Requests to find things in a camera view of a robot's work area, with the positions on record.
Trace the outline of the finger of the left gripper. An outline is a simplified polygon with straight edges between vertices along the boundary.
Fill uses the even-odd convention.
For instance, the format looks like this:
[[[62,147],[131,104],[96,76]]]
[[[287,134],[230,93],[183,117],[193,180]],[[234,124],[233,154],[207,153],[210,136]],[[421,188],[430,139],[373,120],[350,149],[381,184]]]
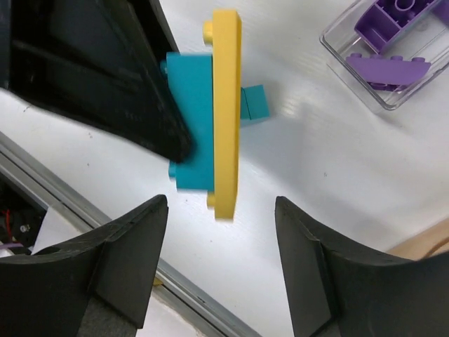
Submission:
[[[1,2],[1,87],[180,163],[193,137],[161,66],[177,50],[158,1]]]

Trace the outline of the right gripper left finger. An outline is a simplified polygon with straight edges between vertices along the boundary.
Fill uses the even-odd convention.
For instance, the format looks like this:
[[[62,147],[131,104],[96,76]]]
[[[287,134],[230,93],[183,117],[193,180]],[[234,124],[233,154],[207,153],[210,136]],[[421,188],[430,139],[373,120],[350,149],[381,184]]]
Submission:
[[[134,336],[144,326],[168,220],[157,195],[34,255],[1,259],[2,336]]]

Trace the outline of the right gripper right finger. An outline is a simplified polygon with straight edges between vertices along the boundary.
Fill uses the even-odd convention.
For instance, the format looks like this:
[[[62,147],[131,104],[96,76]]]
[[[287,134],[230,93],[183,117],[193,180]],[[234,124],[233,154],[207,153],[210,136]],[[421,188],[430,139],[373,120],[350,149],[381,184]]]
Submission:
[[[447,336],[448,254],[409,260],[364,246],[285,197],[276,234],[296,336]]]

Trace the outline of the teal lego brick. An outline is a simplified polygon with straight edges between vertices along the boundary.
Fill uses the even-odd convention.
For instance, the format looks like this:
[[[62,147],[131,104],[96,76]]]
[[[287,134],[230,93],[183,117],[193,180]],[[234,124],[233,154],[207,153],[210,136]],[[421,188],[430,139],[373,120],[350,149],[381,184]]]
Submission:
[[[161,68],[190,130],[193,145],[180,164],[171,162],[168,175],[179,190],[214,190],[213,62],[210,54],[168,53]]]

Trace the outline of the yellow lego plate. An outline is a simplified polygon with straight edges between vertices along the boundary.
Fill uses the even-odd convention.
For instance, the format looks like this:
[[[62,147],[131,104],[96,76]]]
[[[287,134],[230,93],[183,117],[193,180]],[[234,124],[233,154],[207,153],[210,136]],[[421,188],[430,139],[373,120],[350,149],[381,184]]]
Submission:
[[[213,11],[203,24],[212,46],[214,191],[207,205],[217,220],[234,218],[239,179],[242,22],[235,9]]]

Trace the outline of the teal lego figure piece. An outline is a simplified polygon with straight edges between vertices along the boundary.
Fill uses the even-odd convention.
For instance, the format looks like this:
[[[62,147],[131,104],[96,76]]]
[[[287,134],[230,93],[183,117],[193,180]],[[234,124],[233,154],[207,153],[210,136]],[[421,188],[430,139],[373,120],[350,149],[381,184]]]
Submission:
[[[264,86],[249,86],[241,89],[241,126],[249,126],[270,117]]]

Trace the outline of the purple rounded lego brick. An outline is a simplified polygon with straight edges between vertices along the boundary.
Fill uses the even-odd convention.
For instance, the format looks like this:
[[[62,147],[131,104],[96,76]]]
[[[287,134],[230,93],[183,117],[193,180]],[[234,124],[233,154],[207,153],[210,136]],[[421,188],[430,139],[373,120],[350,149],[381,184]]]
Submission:
[[[383,53],[429,14],[447,25],[448,2],[374,1],[358,19],[354,31],[374,52]]]

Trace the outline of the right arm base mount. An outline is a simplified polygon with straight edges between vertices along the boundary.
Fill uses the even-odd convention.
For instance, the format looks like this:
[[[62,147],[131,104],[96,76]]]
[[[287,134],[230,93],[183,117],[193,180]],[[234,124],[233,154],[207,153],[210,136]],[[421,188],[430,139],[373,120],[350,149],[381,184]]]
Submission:
[[[46,210],[1,174],[1,250],[30,255]]]

